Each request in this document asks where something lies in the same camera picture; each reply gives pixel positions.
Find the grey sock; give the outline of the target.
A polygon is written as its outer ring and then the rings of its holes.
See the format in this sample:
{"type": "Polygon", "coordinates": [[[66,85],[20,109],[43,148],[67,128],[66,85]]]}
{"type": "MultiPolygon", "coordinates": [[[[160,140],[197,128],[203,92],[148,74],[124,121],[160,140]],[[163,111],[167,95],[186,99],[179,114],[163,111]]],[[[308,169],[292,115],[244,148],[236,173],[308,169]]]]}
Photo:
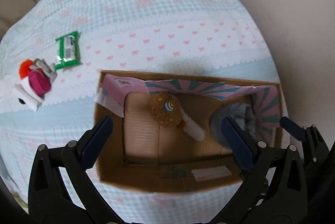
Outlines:
{"type": "Polygon", "coordinates": [[[224,149],[231,151],[229,144],[222,134],[221,126],[222,120],[227,116],[231,117],[242,130],[256,140],[256,120],[253,108],[246,103],[232,103],[217,110],[210,121],[212,136],[224,149]]]}

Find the black small plush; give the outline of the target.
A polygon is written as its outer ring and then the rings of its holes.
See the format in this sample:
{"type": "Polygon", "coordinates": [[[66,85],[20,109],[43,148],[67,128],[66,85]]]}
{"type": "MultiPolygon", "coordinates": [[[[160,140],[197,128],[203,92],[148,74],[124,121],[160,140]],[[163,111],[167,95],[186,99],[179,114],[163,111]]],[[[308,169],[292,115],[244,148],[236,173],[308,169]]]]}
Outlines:
{"type": "Polygon", "coordinates": [[[22,105],[26,104],[25,101],[23,101],[22,99],[19,98],[18,100],[19,100],[20,104],[22,104],[22,105]]]}

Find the white tissue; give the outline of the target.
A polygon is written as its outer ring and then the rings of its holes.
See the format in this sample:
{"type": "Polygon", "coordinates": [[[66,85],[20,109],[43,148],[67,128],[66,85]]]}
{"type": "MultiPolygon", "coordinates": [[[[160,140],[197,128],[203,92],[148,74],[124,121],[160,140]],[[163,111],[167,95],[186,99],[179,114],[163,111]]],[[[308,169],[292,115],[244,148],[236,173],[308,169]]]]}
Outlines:
{"type": "Polygon", "coordinates": [[[42,106],[42,104],[45,101],[45,95],[47,94],[45,93],[42,96],[38,96],[34,92],[34,90],[30,87],[28,77],[23,78],[18,84],[14,85],[13,93],[18,99],[20,98],[23,101],[25,101],[26,106],[29,109],[33,110],[34,112],[36,112],[39,109],[39,107],[42,106]]]}

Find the grey toy orange pompom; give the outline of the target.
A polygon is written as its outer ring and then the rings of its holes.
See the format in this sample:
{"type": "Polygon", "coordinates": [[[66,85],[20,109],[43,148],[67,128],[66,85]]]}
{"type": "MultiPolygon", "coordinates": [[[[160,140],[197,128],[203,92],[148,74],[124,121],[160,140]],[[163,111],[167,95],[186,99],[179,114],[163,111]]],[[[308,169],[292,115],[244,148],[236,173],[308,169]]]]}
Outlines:
{"type": "Polygon", "coordinates": [[[29,72],[33,70],[42,70],[42,72],[48,77],[52,84],[57,77],[55,64],[48,64],[44,59],[25,60],[19,66],[19,77],[23,79],[28,76],[29,72]]]}

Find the brown cookie plush toy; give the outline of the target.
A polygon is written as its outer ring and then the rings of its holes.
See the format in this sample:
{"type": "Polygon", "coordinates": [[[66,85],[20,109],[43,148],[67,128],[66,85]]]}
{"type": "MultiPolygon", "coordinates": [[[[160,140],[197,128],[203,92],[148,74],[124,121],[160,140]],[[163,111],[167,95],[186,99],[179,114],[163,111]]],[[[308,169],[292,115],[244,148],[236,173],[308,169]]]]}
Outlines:
{"type": "Polygon", "coordinates": [[[167,91],[152,94],[149,98],[149,110],[160,126],[178,128],[198,142],[204,140],[204,129],[188,116],[174,94],[167,91]]]}

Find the green wet wipes pack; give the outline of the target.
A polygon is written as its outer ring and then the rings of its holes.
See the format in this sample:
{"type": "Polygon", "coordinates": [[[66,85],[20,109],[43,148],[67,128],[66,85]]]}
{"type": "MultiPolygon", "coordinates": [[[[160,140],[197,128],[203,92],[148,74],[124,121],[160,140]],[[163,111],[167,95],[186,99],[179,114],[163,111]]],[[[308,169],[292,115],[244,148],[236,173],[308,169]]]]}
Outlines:
{"type": "Polygon", "coordinates": [[[80,65],[80,52],[78,46],[79,35],[80,33],[78,31],[72,31],[71,33],[55,39],[58,44],[55,70],[80,65]]]}

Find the magenta pouch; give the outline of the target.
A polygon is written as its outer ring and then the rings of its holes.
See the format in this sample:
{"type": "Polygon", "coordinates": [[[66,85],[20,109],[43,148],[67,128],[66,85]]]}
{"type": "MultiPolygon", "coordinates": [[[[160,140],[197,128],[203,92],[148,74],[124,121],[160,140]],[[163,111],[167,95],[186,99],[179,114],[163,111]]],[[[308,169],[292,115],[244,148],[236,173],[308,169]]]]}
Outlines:
{"type": "Polygon", "coordinates": [[[30,87],[38,96],[44,95],[51,89],[50,80],[41,69],[30,71],[28,74],[28,80],[30,87]]]}

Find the cardboard box pink lining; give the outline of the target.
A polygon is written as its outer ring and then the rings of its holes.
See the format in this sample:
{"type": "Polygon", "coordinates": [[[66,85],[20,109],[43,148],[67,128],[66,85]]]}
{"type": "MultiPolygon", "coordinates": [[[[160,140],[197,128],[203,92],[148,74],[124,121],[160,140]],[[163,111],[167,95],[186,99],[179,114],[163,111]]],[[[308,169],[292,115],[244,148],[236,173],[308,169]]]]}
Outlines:
{"type": "Polygon", "coordinates": [[[104,70],[95,119],[110,116],[112,134],[97,160],[102,183],[144,192],[186,193],[241,181],[227,145],[216,141],[215,118],[244,107],[244,128],[281,147],[281,85],[176,74],[104,70]]]}

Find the blue checkered bed cover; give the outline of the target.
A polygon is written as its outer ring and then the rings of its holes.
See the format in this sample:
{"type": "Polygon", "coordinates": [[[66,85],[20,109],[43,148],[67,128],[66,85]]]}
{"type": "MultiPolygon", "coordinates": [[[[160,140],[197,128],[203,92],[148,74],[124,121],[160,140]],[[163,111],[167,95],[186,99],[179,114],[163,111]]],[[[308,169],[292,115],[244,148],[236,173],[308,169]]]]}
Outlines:
{"type": "Polygon", "coordinates": [[[23,202],[37,147],[62,146],[92,127],[103,70],[279,83],[239,0],[40,0],[1,40],[1,177],[23,202]],[[20,63],[55,63],[56,39],[72,31],[79,65],[57,74],[37,111],[21,105],[13,92],[20,63]]]}

